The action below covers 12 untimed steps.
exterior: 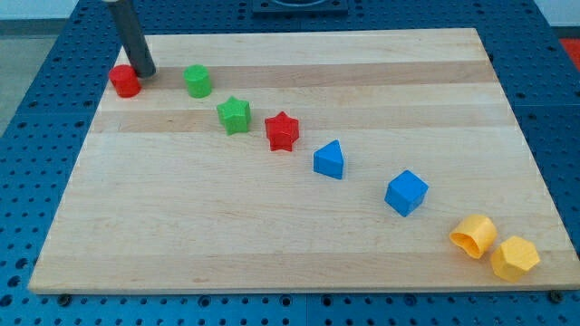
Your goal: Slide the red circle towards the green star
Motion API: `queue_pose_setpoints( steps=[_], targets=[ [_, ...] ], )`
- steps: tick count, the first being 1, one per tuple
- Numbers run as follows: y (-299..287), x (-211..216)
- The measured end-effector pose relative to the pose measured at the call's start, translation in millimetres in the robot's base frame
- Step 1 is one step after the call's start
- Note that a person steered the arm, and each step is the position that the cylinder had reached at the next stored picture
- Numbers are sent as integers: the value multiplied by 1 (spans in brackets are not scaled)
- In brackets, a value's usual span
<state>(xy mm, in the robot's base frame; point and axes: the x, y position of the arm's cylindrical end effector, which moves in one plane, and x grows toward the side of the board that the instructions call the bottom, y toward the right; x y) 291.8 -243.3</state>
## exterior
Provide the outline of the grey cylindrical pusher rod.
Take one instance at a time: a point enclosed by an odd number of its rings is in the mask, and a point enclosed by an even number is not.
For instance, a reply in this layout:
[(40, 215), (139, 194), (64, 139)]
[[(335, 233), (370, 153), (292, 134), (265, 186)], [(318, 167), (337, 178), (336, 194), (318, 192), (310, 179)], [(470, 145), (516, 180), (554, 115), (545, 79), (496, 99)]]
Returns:
[(155, 75), (156, 66), (131, 0), (106, 0), (131, 67), (139, 78)]

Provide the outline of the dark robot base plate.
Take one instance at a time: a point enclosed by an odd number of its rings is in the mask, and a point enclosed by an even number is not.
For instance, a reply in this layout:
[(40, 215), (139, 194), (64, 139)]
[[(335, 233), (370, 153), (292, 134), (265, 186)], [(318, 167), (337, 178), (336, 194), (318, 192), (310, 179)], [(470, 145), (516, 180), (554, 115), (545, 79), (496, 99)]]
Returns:
[(347, 14), (347, 0), (251, 0), (253, 15)]

